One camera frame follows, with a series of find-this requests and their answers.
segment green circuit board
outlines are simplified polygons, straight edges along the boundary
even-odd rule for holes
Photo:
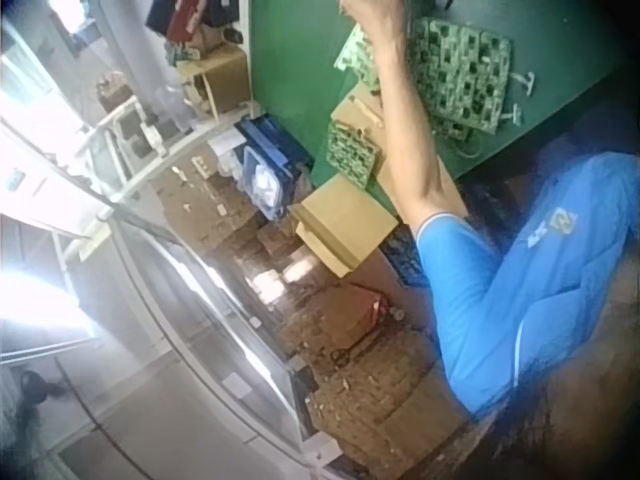
[[[350,68],[370,92],[380,91],[380,80],[373,61],[371,42],[360,28],[360,25],[356,25],[351,31],[351,35],[349,35],[342,47],[334,67],[342,71]]]
[[[357,187],[366,188],[379,156],[380,148],[364,132],[340,122],[329,123],[327,161]]]
[[[469,27],[415,23],[410,65],[432,115],[494,134],[511,67],[511,43]]]

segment hand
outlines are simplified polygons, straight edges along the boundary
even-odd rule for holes
[[[340,0],[360,24],[374,51],[406,44],[405,0]]]

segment green work surface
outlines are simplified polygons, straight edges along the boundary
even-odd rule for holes
[[[504,123],[496,135],[474,132],[468,153],[460,155],[438,139],[438,153],[454,178],[489,159],[625,63],[597,12],[583,0],[455,0],[434,16],[495,32],[513,41],[512,70],[536,75],[533,95],[510,82],[505,110],[523,110],[523,125]],[[338,13],[337,1],[255,0],[252,4],[251,55],[254,97],[275,115],[315,159],[314,185],[335,169],[326,161],[327,125],[333,109],[355,85],[355,75],[333,68],[353,23]],[[393,210],[376,182],[367,189]]]

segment wire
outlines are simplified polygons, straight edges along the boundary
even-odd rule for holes
[[[84,413],[87,414],[87,417],[89,417],[89,419],[93,422],[93,424],[96,427],[96,430],[98,430],[100,433],[102,433],[102,435],[104,435],[104,437],[111,444],[111,446],[116,450],[116,452],[118,452],[122,456],[122,458],[124,458],[127,462],[129,462],[131,466],[135,468],[140,475],[142,475],[147,480],[155,480],[154,477],[152,477],[144,468],[140,466],[138,462],[136,462],[133,458],[129,456],[127,452],[123,450],[123,448],[118,444],[118,442],[114,440],[111,434],[98,421],[95,415],[93,415],[93,413],[91,412],[91,409],[82,399],[82,397],[80,396],[80,393],[78,392],[75,385],[69,378],[67,371],[62,366],[62,363],[60,363],[60,360],[58,359],[58,357],[55,357],[54,361],[56,362],[56,366],[58,367],[58,370],[60,370],[60,373],[62,374],[62,378],[64,379],[65,383],[69,386],[71,393],[73,393],[73,396],[76,397],[76,400],[80,404],[80,407],[82,407],[82,410],[84,410]]]

